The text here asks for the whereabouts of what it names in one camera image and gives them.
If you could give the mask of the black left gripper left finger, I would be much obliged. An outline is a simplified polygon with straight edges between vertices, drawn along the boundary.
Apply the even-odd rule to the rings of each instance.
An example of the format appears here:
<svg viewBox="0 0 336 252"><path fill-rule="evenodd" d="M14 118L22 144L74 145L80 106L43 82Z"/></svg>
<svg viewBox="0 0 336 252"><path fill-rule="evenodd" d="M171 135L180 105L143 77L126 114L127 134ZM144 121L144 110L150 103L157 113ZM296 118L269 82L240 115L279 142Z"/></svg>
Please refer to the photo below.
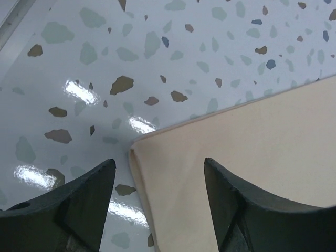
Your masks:
<svg viewBox="0 0 336 252"><path fill-rule="evenodd" d="M1 212L1 251L99 251L116 164Z"/></svg>

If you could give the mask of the beige cloth mat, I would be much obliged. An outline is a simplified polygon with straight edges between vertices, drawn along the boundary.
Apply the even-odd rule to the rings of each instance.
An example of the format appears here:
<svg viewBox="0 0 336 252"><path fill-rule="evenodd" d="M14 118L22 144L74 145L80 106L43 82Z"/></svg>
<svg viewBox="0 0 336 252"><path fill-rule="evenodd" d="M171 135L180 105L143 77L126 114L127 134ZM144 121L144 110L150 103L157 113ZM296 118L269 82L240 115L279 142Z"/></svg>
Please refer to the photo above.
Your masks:
<svg viewBox="0 0 336 252"><path fill-rule="evenodd" d="M130 168L156 251L219 251L206 158L282 198L335 207L335 77L135 141Z"/></svg>

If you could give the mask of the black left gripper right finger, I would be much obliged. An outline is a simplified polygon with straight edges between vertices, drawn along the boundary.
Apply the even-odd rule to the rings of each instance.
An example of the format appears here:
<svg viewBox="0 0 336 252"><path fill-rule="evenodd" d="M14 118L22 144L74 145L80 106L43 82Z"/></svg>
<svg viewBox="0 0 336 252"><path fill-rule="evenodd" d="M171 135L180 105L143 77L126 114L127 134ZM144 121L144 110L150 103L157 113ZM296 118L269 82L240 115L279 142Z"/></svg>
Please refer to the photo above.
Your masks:
<svg viewBox="0 0 336 252"><path fill-rule="evenodd" d="M282 198L214 159L204 175L219 251L335 251L335 207Z"/></svg>

